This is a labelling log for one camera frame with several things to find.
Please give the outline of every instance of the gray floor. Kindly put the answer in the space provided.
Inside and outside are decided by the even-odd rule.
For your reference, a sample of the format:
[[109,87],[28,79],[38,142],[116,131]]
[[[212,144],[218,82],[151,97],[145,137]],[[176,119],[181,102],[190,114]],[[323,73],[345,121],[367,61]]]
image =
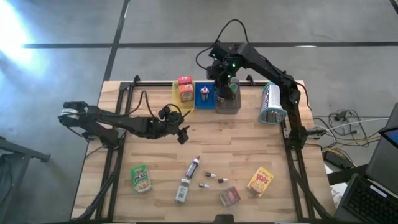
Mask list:
[[[123,0],[0,2],[0,28],[5,31],[0,36],[0,136],[52,155],[47,164],[31,162],[11,222],[68,220],[86,142],[61,126],[57,115],[64,101],[97,103],[111,51],[21,50],[13,44],[112,43],[122,4]],[[245,23],[252,42],[398,41],[398,14],[388,0],[136,0],[129,5],[120,42],[211,42],[234,17]],[[243,41],[242,28],[232,24],[221,40]],[[110,79],[204,79],[195,64],[200,50],[118,49]],[[375,119],[389,116],[398,101],[397,47],[258,50],[305,81],[315,116],[324,118],[346,108],[356,110],[363,120]],[[208,65],[211,60],[202,55],[200,62]],[[239,71],[238,77],[248,73],[262,79],[250,70]],[[371,121],[364,127],[372,134],[385,123]],[[321,143],[331,141],[325,137]],[[343,149],[358,165],[369,161],[374,147]]]

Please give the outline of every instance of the wooden board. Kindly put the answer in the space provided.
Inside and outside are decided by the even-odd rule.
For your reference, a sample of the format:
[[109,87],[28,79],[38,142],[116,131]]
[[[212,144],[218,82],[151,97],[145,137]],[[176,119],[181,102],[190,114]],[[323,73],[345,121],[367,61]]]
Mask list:
[[[119,82],[105,82],[98,106],[114,111],[118,89]],[[171,99],[171,87],[135,88],[132,108],[136,107],[141,90],[148,92],[154,114]],[[306,106],[305,93],[300,90],[302,122],[306,128],[312,128],[312,114]],[[208,222],[221,213],[233,214],[236,222],[296,221],[280,126],[257,122],[261,95],[262,87],[242,87],[242,108],[236,115],[220,115],[214,110],[193,111],[182,125],[191,125],[188,130],[190,139],[184,145],[177,142],[176,136],[148,140],[128,133],[114,221]],[[143,103],[134,116],[148,114]],[[317,141],[308,140],[308,143],[316,144]],[[98,141],[91,142],[88,153],[100,145]],[[183,205],[177,204],[174,198],[180,179],[184,178],[196,156],[200,156],[200,165],[191,181],[187,201]],[[305,146],[303,156],[311,190],[333,214],[335,208],[319,147]],[[73,217],[79,216],[98,193],[105,157],[106,150],[102,149],[85,161]],[[130,170],[140,164],[148,166],[153,185],[153,191],[145,194],[135,194],[131,183]],[[264,195],[257,198],[245,189],[245,185],[260,166],[271,172],[274,180]],[[205,177],[205,172],[212,172],[217,178],[228,178],[229,182],[219,184],[216,179]],[[200,189],[200,182],[210,185],[210,188]],[[224,208],[218,195],[231,186],[237,188],[242,200]],[[302,192],[300,198],[305,210]],[[107,211],[108,203],[105,203],[103,214],[106,215]]]

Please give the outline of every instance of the yellow tray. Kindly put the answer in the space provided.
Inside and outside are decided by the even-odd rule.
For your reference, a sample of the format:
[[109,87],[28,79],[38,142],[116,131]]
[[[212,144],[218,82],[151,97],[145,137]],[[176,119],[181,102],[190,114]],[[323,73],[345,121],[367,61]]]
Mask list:
[[[195,109],[195,82],[192,82],[193,87],[193,99],[188,102],[181,102],[180,92],[178,90],[178,81],[173,81],[172,87],[172,104],[177,105],[181,109],[181,114],[184,115],[186,112]],[[171,106],[170,109],[172,111],[178,111],[175,107]]]

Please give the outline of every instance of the white cable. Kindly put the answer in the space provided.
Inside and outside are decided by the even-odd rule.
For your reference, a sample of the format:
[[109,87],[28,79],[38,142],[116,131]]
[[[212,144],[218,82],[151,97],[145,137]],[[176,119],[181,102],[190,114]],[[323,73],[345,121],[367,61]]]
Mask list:
[[337,143],[337,140],[336,140],[335,135],[334,135],[329,129],[327,129],[327,128],[325,128],[325,127],[322,127],[322,126],[319,126],[319,125],[314,125],[314,126],[315,126],[315,127],[318,127],[318,128],[322,128],[322,129],[326,130],[327,132],[329,132],[329,133],[331,134],[331,136],[333,137],[333,144],[336,144],[336,143]]
[[336,129],[336,128],[340,128],[340,127],[343,127],[343,126],[347,126],[347,125],[350,125],[350,124],[356,124],[356,123],[362,123],[362,122],[368,122],[368,121],[381,121],[381,120],[387,120],[388,118],[378,118],[378,119],[369,119],[369,120],[364,120],[364,121],[355,121],[355,122],[351,122],[351,123],[348,123],[348,124],[342,124],[342,125],[339,125],[339,126],[336,126],[336,127],[333,127],[333,128],[329,128],[329,129],[327,129],[327,131],[329,131],[329,130],[333,130],[333,129]]

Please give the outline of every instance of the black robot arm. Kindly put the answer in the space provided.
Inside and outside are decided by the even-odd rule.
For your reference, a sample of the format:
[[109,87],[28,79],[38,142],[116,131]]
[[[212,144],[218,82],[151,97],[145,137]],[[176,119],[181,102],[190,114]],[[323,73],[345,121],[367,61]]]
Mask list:
[[279,86],[280,105],[286,110],[290,123],[289,148],[302,149],[307,140],[307,130],[301,124],[299,111],[300,91],[291,75],[279,70],[250,44],[229,47],[217,41],[209,53],[216,59],[207,67],[207,78],[215,81],[218,96],[229,98],[229,81],[241,68],[251,68]]
[[85,102],[64,102],[59,122],[66,126],[80,127],[85,130],[81,135],[85,138],[97,136],[108,147],[115,148],[119,145],[119,131],[113,128],[105,128],[100,123],[109,124],[117,128],[123,128],[138,137],[158,139],[168,134],[178,136],[178,142],[184,144],[188,140],[187,129],[180,129],[184,122],[184,116],[176,111],[171,111],[166,105],[159,111],[156,117],[129,117],[102,110],[97,106],[89,106]]

